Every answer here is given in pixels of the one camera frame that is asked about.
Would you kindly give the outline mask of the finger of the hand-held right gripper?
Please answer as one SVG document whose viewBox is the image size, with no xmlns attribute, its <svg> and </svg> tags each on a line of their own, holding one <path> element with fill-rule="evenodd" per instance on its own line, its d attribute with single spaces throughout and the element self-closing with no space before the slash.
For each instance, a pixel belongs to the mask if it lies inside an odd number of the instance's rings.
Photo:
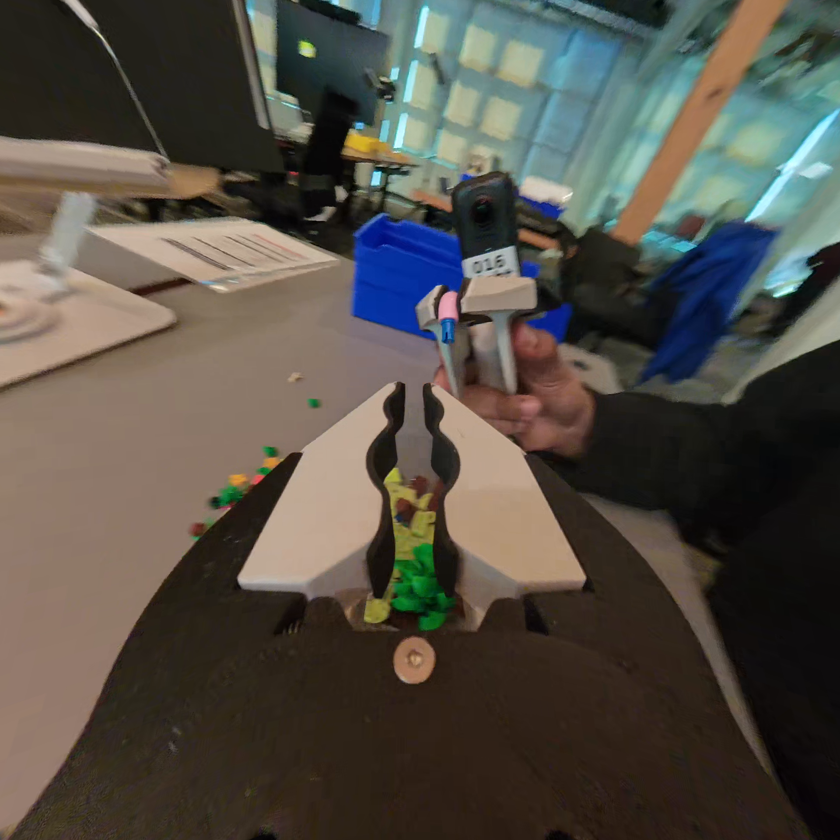
<svg viewBox="0 0 840 840">
<path fill-rule="evenodd" d="M 478 382 L 509 396 L 518 390 L 511 325 L 538 303 L 536 281 L 521 276 L 471 279 L 461 293 L 461 320 L 467 325 Z"/>
<path fill-rule="evenodd" d="M 420 330 L 433 334 L 446 373 L 448 389 L 455 398 L 461 398 L 466 383 L 466 325 L 459 318 L 455 342 L 450 345 L 441 343 L 437 306 L 447 291 L 452 290 L 446 286 L 436 286 L 420 300 L 415 307 L 416 320 Z"/>
</svg>

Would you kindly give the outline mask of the wooden support post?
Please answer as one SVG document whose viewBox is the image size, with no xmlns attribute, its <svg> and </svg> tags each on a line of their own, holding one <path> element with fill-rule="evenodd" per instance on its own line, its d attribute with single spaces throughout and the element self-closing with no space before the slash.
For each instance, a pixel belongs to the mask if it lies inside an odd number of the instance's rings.
<svg viewBox="0 0 840 840">
<path fill-rule="evenodd" d="M 741 1 L 676 115 L 611 236 L 636 246 L 651 228 L 688 163 L 699 149 L 767 39 L 786 1 Z"/>
</svg>

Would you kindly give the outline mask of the blue plastic bin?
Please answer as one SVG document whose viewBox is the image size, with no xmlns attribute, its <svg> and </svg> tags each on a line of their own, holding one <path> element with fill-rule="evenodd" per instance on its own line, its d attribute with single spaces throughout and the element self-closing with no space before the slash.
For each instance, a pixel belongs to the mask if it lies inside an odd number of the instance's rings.
<svg viewBox="0 0 840 840">
<path fill-rule="evenodd" d="M 387 213 L 354 233 L 352 314 L 362 320 L 431 341 L 415 307 L 438 285 L 458 291 L 463 280 L 458 238 Z"/>
</svg>

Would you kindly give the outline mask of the person's right forearm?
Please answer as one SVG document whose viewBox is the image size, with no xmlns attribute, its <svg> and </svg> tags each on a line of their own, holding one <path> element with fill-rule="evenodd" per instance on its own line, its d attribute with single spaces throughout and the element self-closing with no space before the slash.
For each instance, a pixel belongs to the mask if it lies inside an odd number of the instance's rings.
<svg viewBox="0 0 840 840">
<path fill-rule="evenodd" d="M 819 476 L 838 501 L 838 454 L 835 341 L 760 375 L 730 404 L 597 395 L 584 453 L 560 472 L 576 490 L 666 511 L 690 536 L 733 545 Z"/>
</svg>

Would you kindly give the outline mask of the paper sheet in clear holder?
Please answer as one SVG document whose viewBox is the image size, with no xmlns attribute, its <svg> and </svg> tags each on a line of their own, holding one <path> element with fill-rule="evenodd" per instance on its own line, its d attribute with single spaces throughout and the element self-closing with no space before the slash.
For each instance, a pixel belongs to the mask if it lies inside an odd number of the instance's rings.
<svg viewBox="0 0 840 840">
<path fill-rule="evenodd" d="M 126 291 L 186 280 L 229 293 L 338 262 L 335 255 L 265 224 L 222 217 L 90 226 L 76 268 Z"/>
</svg>

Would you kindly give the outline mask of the white monitor stand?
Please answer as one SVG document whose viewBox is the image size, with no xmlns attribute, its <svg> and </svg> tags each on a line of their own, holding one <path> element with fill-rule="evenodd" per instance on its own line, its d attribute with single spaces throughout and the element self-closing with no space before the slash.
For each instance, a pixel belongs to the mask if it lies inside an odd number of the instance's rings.
<svg viewBox="0 0 840 840">
<path fill-rule="evenodd" d="M 172 326 L 76 268 L 101 196 L 166 193 L 171 164 L 83 2 L 2 2 L 2 190 L 61 193 L 29 259 L 2 259 L 5 389 Z"/>
</svg>

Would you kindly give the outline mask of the pile of toy bricks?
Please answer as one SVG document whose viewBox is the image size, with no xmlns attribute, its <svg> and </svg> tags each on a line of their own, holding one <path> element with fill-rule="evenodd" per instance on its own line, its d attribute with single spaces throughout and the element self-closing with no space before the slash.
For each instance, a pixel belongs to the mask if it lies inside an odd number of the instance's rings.
<svg viewBox="0 0 840 840">
<path fill-rule="evenodd" d="M 271 445 L 264 446 L 261 454 L 257 469 L 229 476 L 227 483 L 206 501 L 203 518 L 188 528 L 192 541 L 205 537 L 284 459 L 279 449 Z M 439 629 L 464 615 L 459 596 L 446 596 L 434 572 L 433 540 L 442 486 L 423 474 L 404 476 L 395 466 L 385 478 L 385 487 L 395 541 L 393 573 L 383 597 L 368 594 L 363 602 L 352 602 L 346 608 L 348 618 L 362 629 Z"/>
</svg>

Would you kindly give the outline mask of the black computer monitor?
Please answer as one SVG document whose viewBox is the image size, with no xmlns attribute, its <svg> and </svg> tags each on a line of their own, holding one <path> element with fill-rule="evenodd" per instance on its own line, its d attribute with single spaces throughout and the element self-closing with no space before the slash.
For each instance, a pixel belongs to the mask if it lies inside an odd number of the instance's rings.
<svg viewBox="0 0 840 840">
<path fill-rule="evenodd" d="M 2 1 L 1 134 L 285 169 L 242 1 Z"/>
</svg>

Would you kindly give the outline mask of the person's black jacket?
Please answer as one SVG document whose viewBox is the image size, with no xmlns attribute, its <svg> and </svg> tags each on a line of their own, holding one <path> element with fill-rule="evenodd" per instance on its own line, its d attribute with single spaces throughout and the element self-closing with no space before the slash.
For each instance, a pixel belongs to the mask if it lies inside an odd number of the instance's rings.
<svg viewBox="0 0 840 840">
<path fill-rule="evenodd" d="M 838 557 L 755 532 L 708 596 L 779 780 L 816 838 L 838 838 Z"/>
</svg>

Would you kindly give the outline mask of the white device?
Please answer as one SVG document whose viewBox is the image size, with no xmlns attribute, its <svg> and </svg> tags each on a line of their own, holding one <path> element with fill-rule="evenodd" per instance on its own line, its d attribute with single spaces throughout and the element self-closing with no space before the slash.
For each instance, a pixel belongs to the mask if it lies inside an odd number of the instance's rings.
<svg viewBox="0 0 840 840">
<path fill-rule="evenodd" d="M 567 343 L 559 345 L 559 354 L 591 391 L 610 395 L 624 390 L 616 366 L 600 354 Z"/>
</svg>

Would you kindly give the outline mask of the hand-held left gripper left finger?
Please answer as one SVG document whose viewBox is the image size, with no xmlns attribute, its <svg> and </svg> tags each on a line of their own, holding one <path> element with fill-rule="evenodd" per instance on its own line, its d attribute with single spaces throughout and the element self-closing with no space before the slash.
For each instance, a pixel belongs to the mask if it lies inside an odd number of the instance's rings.
<svg viewBox="0 0 840 840">
<path fill-rule="evenodd" d="M 242 590 L 311 600 L 371 589 L 365 555 L 380 527 L 384 487 L 366 457 L 387 429 L 392 396 L 404 407 L 403 383 L 386 384 L 302 450 L 238 573 Z"/>
</svg>

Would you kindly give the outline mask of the wooden-top desk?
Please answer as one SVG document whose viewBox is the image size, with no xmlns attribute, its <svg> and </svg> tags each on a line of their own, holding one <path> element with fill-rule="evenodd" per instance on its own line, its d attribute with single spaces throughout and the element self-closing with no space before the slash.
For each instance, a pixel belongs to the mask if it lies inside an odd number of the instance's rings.
<svg viewBox="0 0 840 840">
<path fill-rule="evenodd" d="M 168 197 L 186 200 L 216 191 L 221 182 L 221 173 L 213 167 L 170 164 L 167 178 Z"/>
<path fill-rule="evenodd" d="M 381 174 L 381 182 L 375 188 L 380 194 L 386 195 L 390 181 L 396 177 L 405 177 L 419 166 L 419 161 L 402 152 L 384 150 L 382 152 L 363 152 L 345 146 L 341 153 L 345 167 L 350 167 L 350 184 L 348 190 L 355 193 L 362 188 L 359 177 L 355 173 L 357 165 L 370 165 L 372 172 Z"/>
</svg>

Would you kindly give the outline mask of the person's right hand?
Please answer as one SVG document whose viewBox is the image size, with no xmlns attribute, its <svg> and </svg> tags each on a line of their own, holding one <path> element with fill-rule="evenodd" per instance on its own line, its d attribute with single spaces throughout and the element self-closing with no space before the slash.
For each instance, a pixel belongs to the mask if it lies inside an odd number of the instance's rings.
<svg viewBox="0 0 840 840">
<path fill-rule="evenodd" d="M 516 322 L 511 341 L 517 392 L 508 395 L 480 384 L 476 362 L 469 360 L 460 401 L 527 452 L 580 459 L 594 426 L 593 394 L 561 359 L 551 334 Z"/>
</svg>

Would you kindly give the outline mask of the black monitor with yellow logo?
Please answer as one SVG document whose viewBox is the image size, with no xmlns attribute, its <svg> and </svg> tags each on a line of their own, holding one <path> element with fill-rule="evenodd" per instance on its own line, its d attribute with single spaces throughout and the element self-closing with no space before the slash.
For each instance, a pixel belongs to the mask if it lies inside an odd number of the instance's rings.
<svg viewBox="0 0 840 840">
<path fill-rule="evenodd" d="M 372 126 L 381 101 L 380 79 L 389 57 L 389 35 L 338 18 L 323 2 L 276 3 L 274 88 L 316 117 L 326 93 L 350 103 L 353 124 Z"/>
</svg>

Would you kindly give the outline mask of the blue cloth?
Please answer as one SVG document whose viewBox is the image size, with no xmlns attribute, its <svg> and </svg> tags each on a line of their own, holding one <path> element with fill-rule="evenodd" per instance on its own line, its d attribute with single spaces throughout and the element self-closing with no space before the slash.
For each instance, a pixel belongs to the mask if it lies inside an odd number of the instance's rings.
<svg viewBox="0 0 840 840">
<path fill-rule="evenodd" d="M 650 284 L 642 312 L 652 323 L 654 354 L 638 384 L 658 376 L 675 384 L 700 370 L 777 236 L 758 224 L 725 223 Z"/>
</svg>

